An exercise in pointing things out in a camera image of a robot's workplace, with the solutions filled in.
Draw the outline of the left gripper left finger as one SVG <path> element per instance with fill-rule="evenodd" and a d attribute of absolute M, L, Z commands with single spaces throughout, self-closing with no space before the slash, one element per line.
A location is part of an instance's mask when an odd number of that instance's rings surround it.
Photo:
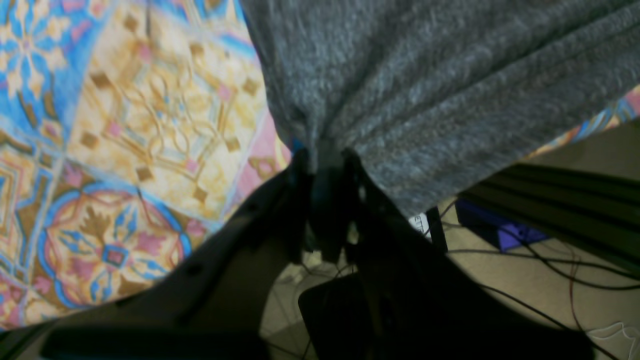
<path fill-rule="evenodd" d="M 44 360 L 269 360 L 259 331 L 306 240 L 309 154 L 263 183 L 213 237 L 114 317 L 53 330 Z"/>

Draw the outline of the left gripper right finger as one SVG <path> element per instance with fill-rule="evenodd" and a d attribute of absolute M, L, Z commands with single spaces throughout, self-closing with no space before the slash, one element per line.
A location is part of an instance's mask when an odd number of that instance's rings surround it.
<path fill-rule="evenodd" d="M 374 331 L 378 360 L 592 360 L 588 337 L 544 325 L 488 294 L 416 231 L 373 184 L 357 153 L 342 151 L 347 247 Z"/>

